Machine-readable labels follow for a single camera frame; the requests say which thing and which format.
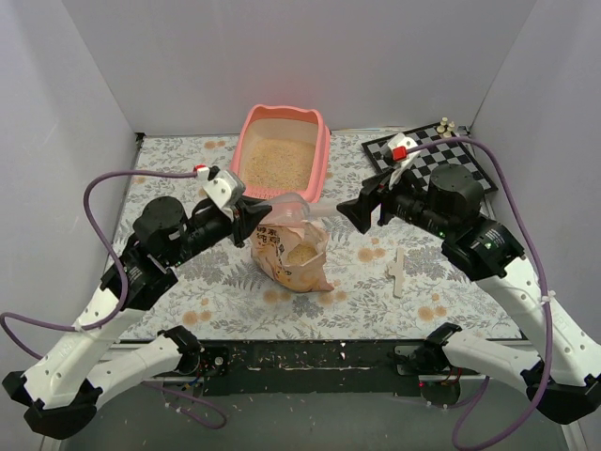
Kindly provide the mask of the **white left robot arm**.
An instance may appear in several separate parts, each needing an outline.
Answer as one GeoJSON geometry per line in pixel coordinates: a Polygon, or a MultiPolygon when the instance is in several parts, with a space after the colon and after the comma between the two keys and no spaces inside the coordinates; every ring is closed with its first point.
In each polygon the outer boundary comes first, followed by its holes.
{"type": "Polygon", "coordinates": [[[32,431],[57,440],[70,438],[109,400],[145,379],[168,372],[188,376],[200,366],[200,342],[183,326],[160,331],[150,343],[118,358],[101,360],[121,334],[177,283],[175,267],[226,238],[241,247],[271,211],[269,203],[246,197],[234,204],[232,216],[209,199],[200,205],[200,211],[188,216],[172,196],[149,202],[134,221],[120,257],[128,297],[117,315],[97,329],[86,329],[118,304],[121,280],[116,267],[111,267],[74,331],[65,333],[29,369],[4,377],[4,389],[25,406],[23,418],[32,431]]]}

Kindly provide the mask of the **white plastic bracket piece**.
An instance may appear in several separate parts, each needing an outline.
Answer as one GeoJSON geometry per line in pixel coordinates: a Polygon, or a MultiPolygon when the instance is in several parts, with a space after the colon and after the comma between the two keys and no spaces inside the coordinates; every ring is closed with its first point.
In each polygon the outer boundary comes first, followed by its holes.
{"type": "Polygon", "coordinates": [[[405,283],[405,250],[398,247],[393,260],[387,263],[387,276],[393,279],[393,296],[400,299],[403,296],[405,283]]]}

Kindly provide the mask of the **pink cat litter bag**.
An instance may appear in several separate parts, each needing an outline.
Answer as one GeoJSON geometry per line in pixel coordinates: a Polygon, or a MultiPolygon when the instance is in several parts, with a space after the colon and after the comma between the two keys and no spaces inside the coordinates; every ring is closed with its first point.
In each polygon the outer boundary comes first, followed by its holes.
{"type": "Polygon", "coordinates": [[[332,291],[325,274],[329,234],[320,221],[259,225],[251,256],[274,282],[298,293],[332,291]]]}

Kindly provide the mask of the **black grey chessboard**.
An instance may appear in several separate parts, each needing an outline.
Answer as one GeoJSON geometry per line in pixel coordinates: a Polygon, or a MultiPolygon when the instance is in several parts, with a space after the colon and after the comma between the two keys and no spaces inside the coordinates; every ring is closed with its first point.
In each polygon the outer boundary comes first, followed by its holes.
{"type": "MultiPolygon", "coordinates": [[[[417,145],[438,141],[441,138],[436,124],[409,130],[405,132],[405,135],[413,139],[417,145]]],[[[388,167],[384,161],[383,152],[392,138],[393,134],[362,143],[362,151],[377,173],[383,172],[388,167]]],[[[426,188],[433,170],[446,163],[458,164],[467,168],[473,178],[483,186],[486,194],[498,191],[492,178],[478,164],[464,143],[440,144],[435,148],[426,148],[414,160],[410,170],[420,185],[426,188]]]]}

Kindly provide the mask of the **clear plastic scoop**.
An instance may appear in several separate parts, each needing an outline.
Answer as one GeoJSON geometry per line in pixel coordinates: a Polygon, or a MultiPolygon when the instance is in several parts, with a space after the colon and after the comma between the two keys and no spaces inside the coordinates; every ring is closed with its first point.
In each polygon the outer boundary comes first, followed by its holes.
{"type": "Polygon", "coordinates": [[[280,194],[265,201],[271,212],[261,221],[266,225],[293,226],[302,221],[340,215],[335,201],[307,202],[297,193],[280,194]]]}

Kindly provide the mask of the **pink cat litter box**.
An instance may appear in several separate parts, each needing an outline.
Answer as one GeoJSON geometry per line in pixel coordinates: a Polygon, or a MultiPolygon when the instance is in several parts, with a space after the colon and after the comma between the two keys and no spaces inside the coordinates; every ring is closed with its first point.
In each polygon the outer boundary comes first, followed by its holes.
{"type": "Polygon", "coordinates": [[[328,172],[331,132],[315,109],[258,104],[239,135],[231,170],[245,195],[271,199],[296,193],[316,203],[328,172]]]}

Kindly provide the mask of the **floral table mat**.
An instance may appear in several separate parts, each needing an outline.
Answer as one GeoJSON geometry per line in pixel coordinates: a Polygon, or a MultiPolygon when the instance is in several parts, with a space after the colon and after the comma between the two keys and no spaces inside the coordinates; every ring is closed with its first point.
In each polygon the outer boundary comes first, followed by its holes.
{"type": "MultiPolygon", "coordinates": [[[[362,143],[390,132],[333,132],[321,200],[357,195],[372,166],[362,143]]],[[[195,163],[226,167],[235,135],[145,137],[135,167],[183,173],[195,163]]],[[[132,179],[114,248],[120,254],[133,221],[155,197],[171,195],[186,211],[204,197],[190,179],[132,179]]],[[[265,275],[251,246],[230,240],[175,269],[178,283],[133,324],[122,340],[146,340],[162,329],[185,325],[200,339],[396,339],[425,338],[445,321],[484,338],[514,339],[521,333],[503,309],[440,253],[440,240],[401,221],[356,231],[346,218],[324,218],[329,233],[325,274],[330,292],[295,293],[265,275]],[[405,252],[402,296],[393,296],[387,264],[405,252]]]]}

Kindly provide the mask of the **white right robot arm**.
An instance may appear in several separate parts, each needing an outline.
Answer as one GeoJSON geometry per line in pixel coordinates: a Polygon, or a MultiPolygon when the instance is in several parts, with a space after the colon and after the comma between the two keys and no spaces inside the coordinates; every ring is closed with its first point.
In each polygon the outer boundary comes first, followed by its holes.
{"type": "Polygon", "coordinates": [[[517,239],[480,212],[482,185],[461,165],[444,164],[427,188],[409,172],[389,169],[366,179],[359,196],[337,209],[361,232],[398,218],[442,240],[441,252],[471,282],[491,296],[531,342],[531,351],[506,348],[446,322],[432,332],[404,365],[446,373],[466,368],[501,381],[529,400],[546,418],[567,425],[600,407],[600,346],[542,292],[541,279],[517,239]]]}

